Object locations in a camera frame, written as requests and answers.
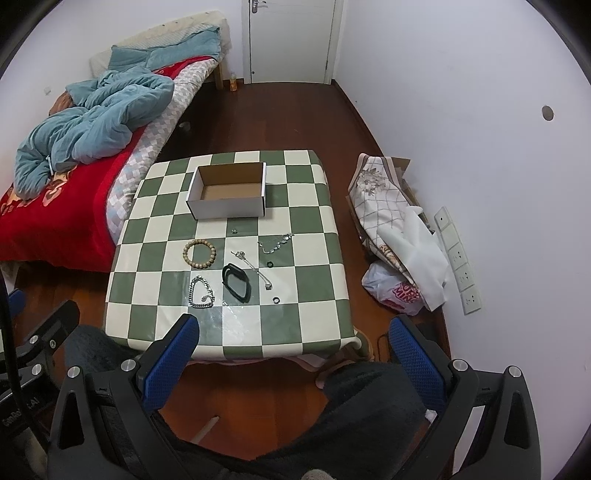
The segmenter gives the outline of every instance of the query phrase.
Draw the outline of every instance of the open white box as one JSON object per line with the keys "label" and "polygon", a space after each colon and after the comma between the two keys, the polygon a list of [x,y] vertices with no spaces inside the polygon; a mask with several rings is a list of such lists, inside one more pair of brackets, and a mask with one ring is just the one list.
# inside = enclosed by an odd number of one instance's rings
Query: open white box
{"label": "open white box", "polygon": [[266,163],[230,163],[195,170],[187,205],[195,220],[265,216]]}

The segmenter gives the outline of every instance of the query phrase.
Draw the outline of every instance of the bag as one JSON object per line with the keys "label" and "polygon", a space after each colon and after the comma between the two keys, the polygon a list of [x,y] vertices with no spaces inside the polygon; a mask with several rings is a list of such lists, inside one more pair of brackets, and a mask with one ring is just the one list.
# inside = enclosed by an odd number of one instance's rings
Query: bag
{"label": "bag", "polygon": [[361,284],[378,302],[399,313],[416,315],[424,307],[418,288],[380,260],[369,266]]}

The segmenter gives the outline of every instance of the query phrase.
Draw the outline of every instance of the wooden floor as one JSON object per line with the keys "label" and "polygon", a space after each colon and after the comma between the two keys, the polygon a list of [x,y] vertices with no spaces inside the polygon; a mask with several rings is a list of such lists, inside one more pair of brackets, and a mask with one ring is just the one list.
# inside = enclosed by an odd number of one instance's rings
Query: wooden floor
{"label": "wooden floor", "polygon": [[[225,151],[315,150],[329,181],[353,323],[375,346],[394,313],[375,302],[361,286],[368,260],[345,196],[359,154],[381,152],[339,90],[280,83],[242,86],[236,93],[204,87],[181,121],[190,122],[190,132],[177,129],[159,160]],[[81,323],[100,326],[107,280],[106,274],[44,264],[26,266],[19,274],[18,287],[27,293],[28,303],[16,322],[17,337],[24,336],[65,299],[78,303]],[[435,322],[443,332],[440,314],[423,314],[417,321]],[[191,439],[212,416],[220,415],[220,422],[202,445],[253,458],[303,432],[324,404],[313,374],[288,360],[275,359],[239,367],[190,366],[163,414],[184,439]]]}

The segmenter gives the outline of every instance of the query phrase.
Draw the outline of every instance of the wooden bead bracelet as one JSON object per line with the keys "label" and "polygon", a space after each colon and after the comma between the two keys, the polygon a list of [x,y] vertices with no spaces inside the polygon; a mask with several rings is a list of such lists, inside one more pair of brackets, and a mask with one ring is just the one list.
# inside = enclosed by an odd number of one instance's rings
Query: wooden bead bracelet
{"label": "wooden bead bracelet", "polygon": [[[199,244],[209,247],[209,249],[212,251],[212,254],[209,257],[209,260],[205,263],[197,263],[197,262],[193,262],[193,261],[189,260],[189,248],[193,247],[194,245],[199,245]],[[202,270],[204,268],[209,268],[212,266],[213,262],[216,259],[216,248],[211,243],[209,243],[207,240],[203,240],[203,239],[191,240],[187,245],[185,245],[185,248],[183,250],[183,259],[185,260],[187,265],[189,265],[193,268],[198,268],[200,270]]]}

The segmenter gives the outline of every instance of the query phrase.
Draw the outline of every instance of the wall socket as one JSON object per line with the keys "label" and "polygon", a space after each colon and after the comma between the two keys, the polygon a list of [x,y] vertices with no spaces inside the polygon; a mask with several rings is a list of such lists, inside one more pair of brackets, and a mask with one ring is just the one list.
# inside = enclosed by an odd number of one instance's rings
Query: wall socket
{"label": "wall socket", "polygon": [[453,271],[456,271],[463,264],[468,263],[466,252],[464,252],[464,246],[461,242],[456,243],[447,251],[447,256],[452,264]]}
{"label": "wall socket", "polygon": [[453,274],[456,276],[457,287],[460,291],[474,285],[474,274],[469,263],[463,264]]}
{"label": "wall socket", "polygon": [[435,215],[435,223],[439,227],[441,240],[445,246],[449,263],[452,266],[453,274],[456,277],[457,289],[460,291],[464,315],[475,312],[482,308],[480,295],[476,288],[476,281],[472,267],[464,246],[457,233],[457,228],[449,215],[447,208],[442,207]]}
{"label": "wall socket", "polygon": [[460,297],[462,298],[462,307],[464,308],[464,315],[468,315],[469,313],[475,312],[482,308],[482,304],[480,303],[480,295],[478,295],[478,290],[476,286],[473,285],[469,289],[464,290]]}
{"label": "wall socket", "polygon": [[439,210],[435,214],[435,223],[439,227],[439,230],[443,232],[443,229],[447,227],[451,222],[452,219],[450,219],[447,209],[445,207],[441,207],[441,210]]}

